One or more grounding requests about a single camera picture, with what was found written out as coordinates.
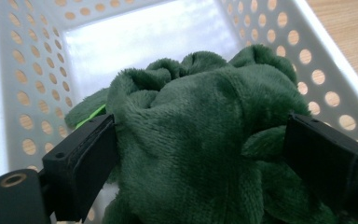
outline fleece cloth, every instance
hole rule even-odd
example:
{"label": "fleece cloth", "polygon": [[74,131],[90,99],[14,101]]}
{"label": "fleece cloth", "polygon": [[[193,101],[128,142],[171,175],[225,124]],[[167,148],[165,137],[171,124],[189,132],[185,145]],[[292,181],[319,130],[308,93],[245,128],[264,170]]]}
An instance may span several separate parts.
{"label": "fleece cloth", "polygon": [[126,69],[77,105],[117,123],[117,197],[103,223],[351,223],[284,163],[290,112],[309,116],[291,63],[255,45],[227,62],[200,51]]}

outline green strap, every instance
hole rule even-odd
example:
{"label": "green strap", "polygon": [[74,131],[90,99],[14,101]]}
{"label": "green strap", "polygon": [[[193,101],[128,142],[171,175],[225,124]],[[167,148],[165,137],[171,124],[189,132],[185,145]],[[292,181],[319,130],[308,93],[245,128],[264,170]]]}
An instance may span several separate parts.
{"label": "green strap", "polygon": [[90,119],[93,119],[97,116],[100,116],[102,114],[106,114],[106,110],[105,110],[106,105],[101,105],[98,109],[96,109],[94,112],[92,112],[92,114],[89,115],[89,117],[87,119],[84,119],[82,121],[80,121],[77,125],[76,125],[76,129],[78,129],[80,126],[82,126],[84,123],[86,123],[87,121],[89,121]]}

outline wooden surface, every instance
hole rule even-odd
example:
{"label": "wooden surface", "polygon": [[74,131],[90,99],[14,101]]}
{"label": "wooden surface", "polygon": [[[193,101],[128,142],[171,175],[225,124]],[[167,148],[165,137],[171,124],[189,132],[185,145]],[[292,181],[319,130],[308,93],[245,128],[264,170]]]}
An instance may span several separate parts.
{"label": "wooden surface", "polygon": [[358,74],[358,1],[308,0],[308,3]]}

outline perforated basket wall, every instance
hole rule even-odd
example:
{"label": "perforated basket wall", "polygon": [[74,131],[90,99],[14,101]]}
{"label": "perforated basket wall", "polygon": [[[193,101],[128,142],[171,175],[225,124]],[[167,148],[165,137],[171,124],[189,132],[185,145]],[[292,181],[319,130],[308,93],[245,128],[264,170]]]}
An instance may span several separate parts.
{"label": "perforated basket wall", "polygon": [[65,114],[121,69],[196,50],[229,60],[255,43],[292,61],[316,119],[358,141],[358,77],[305,1],[0,1],[0,175],[40,170],[71,132]]}

